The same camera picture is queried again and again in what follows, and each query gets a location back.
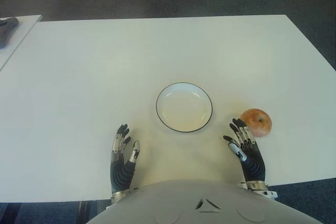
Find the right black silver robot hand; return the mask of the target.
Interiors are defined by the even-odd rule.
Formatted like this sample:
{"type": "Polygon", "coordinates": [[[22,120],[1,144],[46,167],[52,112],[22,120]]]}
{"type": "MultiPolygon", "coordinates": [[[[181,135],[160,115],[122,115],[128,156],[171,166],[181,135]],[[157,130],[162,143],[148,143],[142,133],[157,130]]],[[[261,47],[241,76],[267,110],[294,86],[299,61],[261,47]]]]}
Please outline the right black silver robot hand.
{"type": "Polygon", "coordinates": [[[232,119],[229,124],[235,138],[224,135],[229,149],[238,157],[245,181],[265,181],[266,168],[257,142],[249,127],[241,119],[232,119]]]}

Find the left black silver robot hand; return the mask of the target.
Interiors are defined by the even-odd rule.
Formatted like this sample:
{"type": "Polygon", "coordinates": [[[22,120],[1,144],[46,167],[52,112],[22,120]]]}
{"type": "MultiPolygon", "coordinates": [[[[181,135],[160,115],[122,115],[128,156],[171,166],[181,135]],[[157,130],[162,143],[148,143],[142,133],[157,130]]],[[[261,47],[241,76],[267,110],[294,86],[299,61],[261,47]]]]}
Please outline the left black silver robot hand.
{"type": "Polygon", "coordinates": [[[124,150],[131,141],[131,137],[128,136],[129,132],[128,125],[122,124],[113,140],[110,162],[110,182],[113,194],[130,189],[140,153],[140,142],[135,141],[132,145],[130,157],[125,161],[124,150]]]}

